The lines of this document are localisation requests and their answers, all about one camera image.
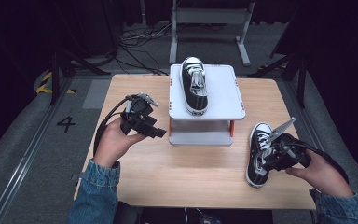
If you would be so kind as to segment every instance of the tabletop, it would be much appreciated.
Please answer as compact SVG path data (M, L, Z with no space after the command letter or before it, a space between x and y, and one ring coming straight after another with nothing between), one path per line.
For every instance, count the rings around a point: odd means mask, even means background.
M274 80L237 78L237 82L246 117L236 121L231 146L173 146L167 134L146 138L120 159L118 199L133 206L314 209L311 186L284 171L270 171L261 189L247 184L251 130L258 122L275 128L291 117ZM158 102L150 114L158 120L155 127L168 131L169 87L168 76L114 75L98 123L126 95L144 92ZM286 131L297 136L294 126ZM92 146L93 140L84 169L92 158Z

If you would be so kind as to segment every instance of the metal stand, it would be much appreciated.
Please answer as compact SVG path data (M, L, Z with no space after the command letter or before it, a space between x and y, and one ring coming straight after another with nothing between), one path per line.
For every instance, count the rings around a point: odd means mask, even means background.
M228 23L243 24L241 36L236 37L238 49L241 54L243 65L250 66L248 53L243 45L249 23L252 18L255 3L250 3L246 9L207 9L207 8L180 8L177 7L176 0L172 6L172 41L170 51L170 64L176 63L176 51L178 46L178 36L176 33L177 23Z

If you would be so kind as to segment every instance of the denim sleeve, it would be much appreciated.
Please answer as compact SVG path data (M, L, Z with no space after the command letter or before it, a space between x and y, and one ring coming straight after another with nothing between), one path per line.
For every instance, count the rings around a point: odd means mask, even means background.
M117 210L120 163L104 168L91 159L69 212L67 223L113 223Z
M318 223L358 223L358 194L334 197L310 189L315 201Z

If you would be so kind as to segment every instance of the sneaker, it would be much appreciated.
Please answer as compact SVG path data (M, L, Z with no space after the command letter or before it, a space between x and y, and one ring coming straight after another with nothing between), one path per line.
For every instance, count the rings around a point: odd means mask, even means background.
M258 123L250 136L251 156L246 170L246 181L256 189L263 187L269 178L269 171L262 165L266 163L265 158L272 153L271 143L268 142L271 133L272 129L267 123Z
M203 115L208 106L208 94L202 61L195 57L186 58L182 63L180 78L188 113L194 116Z

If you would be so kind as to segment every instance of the shoelace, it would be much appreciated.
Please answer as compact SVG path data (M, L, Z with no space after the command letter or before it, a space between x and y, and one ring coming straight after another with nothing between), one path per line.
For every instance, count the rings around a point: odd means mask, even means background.
M189 74L191 74L191 90L199 91L205 87L205 79L202 75L202 68L199 65L191 65L187 68Z
M266 163L264 158L266 158L272 151L271 143L268 142L269 140L269 133L258 131L257 132L257 142L260 145L260 150L262 151L261 156L259 156L257 159L261 159L261 164Z

